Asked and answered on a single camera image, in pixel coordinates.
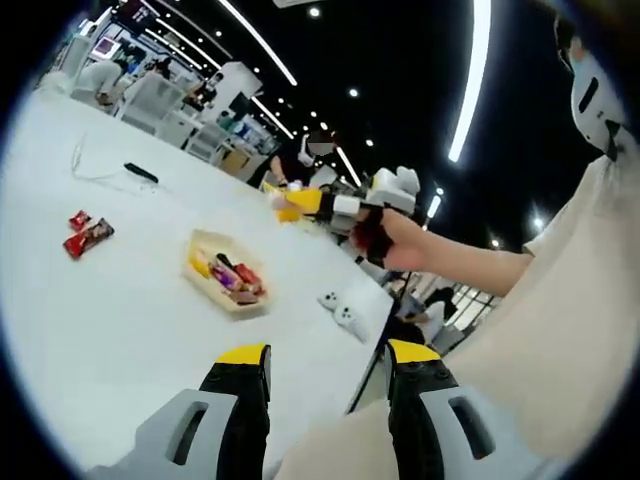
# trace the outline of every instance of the black ceiling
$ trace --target black ceiling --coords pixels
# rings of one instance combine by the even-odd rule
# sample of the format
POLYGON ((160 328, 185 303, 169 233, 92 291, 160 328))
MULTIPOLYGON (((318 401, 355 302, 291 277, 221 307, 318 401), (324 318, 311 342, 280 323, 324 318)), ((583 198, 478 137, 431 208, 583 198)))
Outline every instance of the black ceiling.
MULTIPOLYGON (((471 0, 328 0, 286 9, 272 0, 231 0, 291 70, 296 87, 217 0, 165 1, 234 60, 260 69, 260 98, 291 131, 326 122, 358 173, 415 168, 425 205, 442 187, 431 229, 448 237, 478 246, 497 237, 519 250, 534 235, 534 212, 550 219, 597 156, 571 119, 571 78, 556 60, 553 17, 532 2, 492 2, 480 101, 454 164, 447 155, 467 80, 471 0), (320 18, 308 16, 310 5, 321 9, 320 18), (351 87, 360 97, 348 96, 351 87), (279 97, 292 108, 278 104, 279 97)), ((152 4, 163 15, 168 11, 152 4)), ((175 14, 165 20, 194 41, 200 36, 175 14)), ((219 63, 227 59, 211 42, 200 46, 219 63)))

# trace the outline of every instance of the white table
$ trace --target white table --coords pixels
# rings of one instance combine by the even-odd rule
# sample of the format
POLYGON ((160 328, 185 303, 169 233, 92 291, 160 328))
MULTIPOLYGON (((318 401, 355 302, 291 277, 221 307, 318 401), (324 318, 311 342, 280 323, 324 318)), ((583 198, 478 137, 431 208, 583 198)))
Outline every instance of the white table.
POLYGON ((392 301, 326 236, 279 225, 259 192, 70 99, 36 92, 17 122, 0 188, 3 327, 18 381, 73 462, 114 463, 136 427, 197 389, 221 353, 256 342, 273 347, 266 469, 345 413, 392 301), (77 173, 120 172, 104 184, 71 174, 83 135, 77 173), (73 262, 62 242, 81 208, 116 233, 73 262), (181 278, 193 228, 233 235, 265 261, 276 296, 268 316, 233 322, 181 278), (316 302, 329 290, 362 310, 366 345, 316 302))

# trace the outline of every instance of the white game controller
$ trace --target white game controller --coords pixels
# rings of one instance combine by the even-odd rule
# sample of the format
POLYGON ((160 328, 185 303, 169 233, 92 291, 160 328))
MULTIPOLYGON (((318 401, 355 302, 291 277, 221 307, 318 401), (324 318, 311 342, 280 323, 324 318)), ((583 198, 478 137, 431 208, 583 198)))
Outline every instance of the white game controller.
POLYGON ((333 319, 338 325, 354 335, 360 342, 366 343, 369 338, 367 328, 358 312, 348 306, 336 308, 333 319))
POLYGON ((319 297, 318 303, 327 310, 331 310, 333 312, 336 308, 338 308, 338 295, 336 294, 336 292, 329 292, 319 297))

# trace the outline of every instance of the white shirt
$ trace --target white shirt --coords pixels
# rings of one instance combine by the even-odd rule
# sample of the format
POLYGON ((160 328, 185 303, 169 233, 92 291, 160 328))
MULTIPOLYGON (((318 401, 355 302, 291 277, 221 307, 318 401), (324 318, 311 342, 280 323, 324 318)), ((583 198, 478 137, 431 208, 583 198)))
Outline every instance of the white shirt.
POLYGON ((415 325, 422 331, 424 343, 429 345, 444 327, 444 302, 432 303, 424 313, 429 317, 429 321, 415 325))
MULTIPOLYGON (((526 245, 517 285, 444 358, 531 450, 570 461, 593 440, 625 385, 640 339, 640 152, 587 168, 571 201, 526 245)), ((277 480, 398 478, 383 399, 312 432, 277 480)))
POLYGON ((118 79, 122 76, 122 68, 111 60, 103 60, 85 67, 80 72, 76 88, 109 95, 118 79))

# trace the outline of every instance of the person's hand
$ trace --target person's hand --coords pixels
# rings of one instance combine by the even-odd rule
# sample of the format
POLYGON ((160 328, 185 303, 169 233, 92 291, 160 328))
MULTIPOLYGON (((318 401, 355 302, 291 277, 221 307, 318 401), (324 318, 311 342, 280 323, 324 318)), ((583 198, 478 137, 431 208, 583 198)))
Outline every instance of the person's hand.
MULTIPOLYGON (((425 270, 425 253, 422 249, 422 240, 425 232, 422 227, 391 209, 384 210, 380 225, 384 228, 389 238, 393 240, 393 245, 384 258, 385 268, 396 271, 425 270)), ((366 257, 362 242, 370 239, 358 239, 353 232, 349 235, 349 239, 366 257)))

